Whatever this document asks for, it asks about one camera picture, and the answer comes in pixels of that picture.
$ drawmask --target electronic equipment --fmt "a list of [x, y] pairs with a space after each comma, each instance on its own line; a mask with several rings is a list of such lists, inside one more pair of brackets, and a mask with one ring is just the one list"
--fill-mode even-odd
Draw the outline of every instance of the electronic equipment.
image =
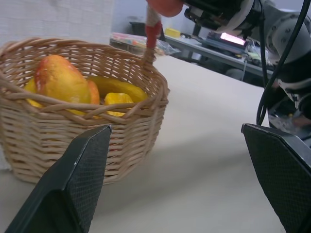
[[206, 39], [196, 38], [204, 48], [216, 50], [226, 55], [245, 54], [248, 42], [227, 33], [209, 33]]

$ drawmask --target yellow object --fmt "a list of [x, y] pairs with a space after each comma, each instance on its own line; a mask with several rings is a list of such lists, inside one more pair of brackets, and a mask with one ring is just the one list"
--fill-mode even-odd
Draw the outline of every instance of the yellow object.
[[100, 104], [100, 96], [99, 96], [97, 85], [91, 80], [88, 80], [87, 84], [89, 87], [89, 91], [91, 93], [91, 103]]
[[180, 37], [180, 31], [177, 31], [173, 28], [165, 29], [165, 35], [169, 35], [171, 37]]
[[[105, 98], [105, 105], [111, 105], [115, 103], [133, 103], [133, 100], [125, 93], [108, 93]], [[111, 111], [108, 111], [107, 113], [116, 117], [121, 117], [125, 114]]]
[[101, 76], [91, 76], [88, 80], [93, 81], [97, 85], [99, 93], [103, 98], [110, 92], [125, 93], [131, 97], [134, 103], [148, 98], [142, 89], [130, 83]]
[[[36, 93], [35, 91], [35, 79], [34, 78], [31, 78], [28, 83], [24, 86], [24, 89], [26, 91], [29, 91], [31, 93]], [[34, 101], [34, 100], [31, 100], [31, 99], [27, 99], [28, 103], [30, 103], [33, 107], [37, 107], [37, 108], [42, 108], [43, 106]], [[77, 114], [77, 115], [84, 115], [85, 113], [84, 112], [81, 112], [81, 111], [78, 111], [78, 110], [69, 110], [70, 112], [74, 113], [74, 114]]]
[[35, 72], [38, 94], [70, 103], [91, 103], [90, 88], [81, 72], [59, 55], [44, 57]]
[[[31, 93], [36, 93], [35, 91], [35, 79], [34, 78], [31, 78], [28, 83], [24, 86], [24, 89], [26, 91], [29, 91]], [[31, 99], [27, 99], [28, 103], [30, 103], [32, 106], [34, 107], [37, 107], [37, 108], [41, 108], [42, 105], [39, 104], [38, 102], [34, 101], [34, 100], [31, 100]]]

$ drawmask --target plastic bag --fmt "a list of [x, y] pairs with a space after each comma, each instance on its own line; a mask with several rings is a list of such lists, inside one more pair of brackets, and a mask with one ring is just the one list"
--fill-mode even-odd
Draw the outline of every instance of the plastic bag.
[[[146, 49], [147, 37], [139, 35], [130, 35], [124, 33], [112, 33], [110, 36], [110, 44], [123, 50], [130, 51], [135, 54], [143, 54]], [[180, 52], [174, 49], [169, 43], [157, 40], [155, 52], [158, 55], [172, 55]]]

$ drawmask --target black cable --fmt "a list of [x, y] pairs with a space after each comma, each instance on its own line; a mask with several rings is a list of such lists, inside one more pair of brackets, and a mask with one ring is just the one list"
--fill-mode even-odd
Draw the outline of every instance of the black cable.
[[260, 37], [260, 44], [262, 45], [260, 47], [260, 56], [261, 56], [261, 66], [262, 66], [262, 81], [263, 81], [263, 87], [266, 87], [268, 83], [268, 72], [267, 72], [267, 63], [266, 63], [266, 39], [264, 36], [264, 21], [265, 21], [265, 16], [264, 16], [264, 9], [262, 6], [261, 0], [259, 0], [260, 6], [261, 6], [261, 13], [260, 13], [260, 18], [259, 18], [259, 37]]
[[286, 46], [286, 48], [285, 48], [285, 50], [281, 56], [281, 59], [280, 59], [278, 65], [276, 66], [276, 68], [275, 68], [275, 70], [274, 70], [268, 84], [266, 85], [262, 96], [261, 96], [259, 106], [258, 106], [258, 111], [257, 111], [257, 117], [256, 117], [256, 123], [258, 125], [262, 125], [262, 123], [263, 123], [263, 120], [264, 120], [266, 112], [267, 112], [266, 99], [269, 95], [270, 88], [271, 88], [272, 84], [274, 83], [274, 81], [276, 80], [277, 76], [279, 75], [281, 68], [285, 63], [285, 60], [286, 60], [288, 54], [290, 53], [290, 51], [292, 49], [292, 46], [293, 46], [293, 44], [294, 44], [294, 42], [295, 42], [295, 40], [296, 40], [296, 38], [300, 32], [300, 29], [304, 23], [304, 20], [307, 16], [310, 3], [311, 3], [311, 0], [304, 0], [302, 8], [301, 8], [301, 12], [300, 12], [298, 20], [297, 20], [297, 23], [296, 23], [295, 28], [293, 30], [293, 33], [292, 33], [292, 35], [291, 35], [291, 37], [287, 43], [287, 46]]

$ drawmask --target white table surface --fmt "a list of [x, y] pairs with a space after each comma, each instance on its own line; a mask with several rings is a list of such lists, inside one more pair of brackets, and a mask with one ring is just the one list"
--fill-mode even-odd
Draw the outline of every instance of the white table surface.
[[[155, 66], [171, 93], [151, 156], [104, 186], [90, 233], [283, 233], [241, 132], [262, 89], [172, 57]], [[33, 185], [0, 173], [0, 232]]]

